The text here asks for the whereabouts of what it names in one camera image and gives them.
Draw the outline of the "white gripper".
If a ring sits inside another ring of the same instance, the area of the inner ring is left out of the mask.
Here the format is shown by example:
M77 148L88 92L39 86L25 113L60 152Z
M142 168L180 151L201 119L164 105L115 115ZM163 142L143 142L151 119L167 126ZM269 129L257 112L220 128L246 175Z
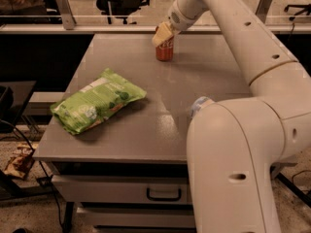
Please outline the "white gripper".
M193 26L203 14L202 4L197 1L176 0L168 10L169 21L162 22L152 38L153 45L158 47L174 36L174 28L185 31Z

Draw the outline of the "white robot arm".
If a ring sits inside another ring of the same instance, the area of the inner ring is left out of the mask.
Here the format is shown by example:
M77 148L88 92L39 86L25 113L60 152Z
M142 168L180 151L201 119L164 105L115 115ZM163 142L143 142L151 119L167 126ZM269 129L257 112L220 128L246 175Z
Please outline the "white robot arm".
M194 104L187 136L197 233L281 233L270 167L311 146L311 78L242 0L175 0L153 43L204 12L219 25L252 95Z

